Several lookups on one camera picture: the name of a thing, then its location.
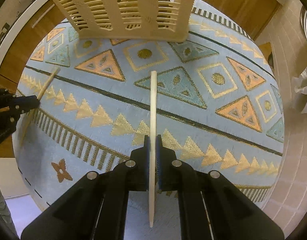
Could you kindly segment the pale wooden spatula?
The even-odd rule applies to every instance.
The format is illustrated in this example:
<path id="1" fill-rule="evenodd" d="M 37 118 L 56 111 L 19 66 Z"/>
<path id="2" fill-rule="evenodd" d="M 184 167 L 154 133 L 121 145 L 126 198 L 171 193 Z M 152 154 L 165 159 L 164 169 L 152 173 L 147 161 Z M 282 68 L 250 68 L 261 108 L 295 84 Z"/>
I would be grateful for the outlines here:
<path id="1" fill-rule="evenodd" d="M 155 175 L 156 175 L 156 136 L 157 136 L 157 72 L 150 78 L 150 158 L 149 158 L 149 225 L 154 223 Z"/>

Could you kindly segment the white kitchen countertop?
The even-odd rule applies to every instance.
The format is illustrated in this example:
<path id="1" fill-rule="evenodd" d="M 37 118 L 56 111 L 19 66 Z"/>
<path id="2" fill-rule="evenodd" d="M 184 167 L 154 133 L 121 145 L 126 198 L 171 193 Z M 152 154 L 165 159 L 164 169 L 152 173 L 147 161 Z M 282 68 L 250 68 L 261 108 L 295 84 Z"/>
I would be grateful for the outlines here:
<path id="1" fill-rule="evenodd" d="M 52 0 L 0 0 L 0 81 L 17 83 L 29 52 L 63 19 Z"/>

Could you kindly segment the beige plastic utensil basket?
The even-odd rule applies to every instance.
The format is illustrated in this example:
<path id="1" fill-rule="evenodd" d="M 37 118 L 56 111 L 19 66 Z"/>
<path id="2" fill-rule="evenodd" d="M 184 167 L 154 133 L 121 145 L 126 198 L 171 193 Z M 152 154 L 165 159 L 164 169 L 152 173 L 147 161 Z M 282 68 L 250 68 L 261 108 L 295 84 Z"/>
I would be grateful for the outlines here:
<path id="1" fill-rule="evenodd" d="M 80 38 L 184 41 L 194 0 L 53 0 Z"/>

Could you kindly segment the blue patterned round tablecloth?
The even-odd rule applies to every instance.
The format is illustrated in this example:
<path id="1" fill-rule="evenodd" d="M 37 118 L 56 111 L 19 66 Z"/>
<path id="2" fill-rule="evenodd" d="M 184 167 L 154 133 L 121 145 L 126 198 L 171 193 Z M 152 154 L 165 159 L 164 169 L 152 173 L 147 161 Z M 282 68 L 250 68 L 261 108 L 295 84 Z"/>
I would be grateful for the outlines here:
<path id="1" fill-rule="evenodd" d="M 111 171 L 149 134 L 150 72 L 157 72 L 157 132 L 195 170 L 220 171 L 258 207 L 278 175 L 284 116 L 260 49 L 226 15 L 196 0 L 182 43 L 81 40 L 68 22 L 38 44 L 18 95 L 39 93 L 13 134 L 18 168 L 36 204 L 53 204 L 91 170 Z"/>

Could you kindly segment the white hanging towel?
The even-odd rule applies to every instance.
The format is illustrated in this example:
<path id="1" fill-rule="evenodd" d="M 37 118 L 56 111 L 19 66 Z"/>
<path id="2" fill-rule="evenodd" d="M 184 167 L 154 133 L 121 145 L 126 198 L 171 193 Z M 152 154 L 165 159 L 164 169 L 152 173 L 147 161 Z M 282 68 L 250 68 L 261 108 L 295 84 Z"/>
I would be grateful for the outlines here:
<path id="1" fill-rule="evenodd" d="M 292 77 L 294 88 L 293 108 L 301 114 L 307 113 L 307 67 L 298 77 Z"/>

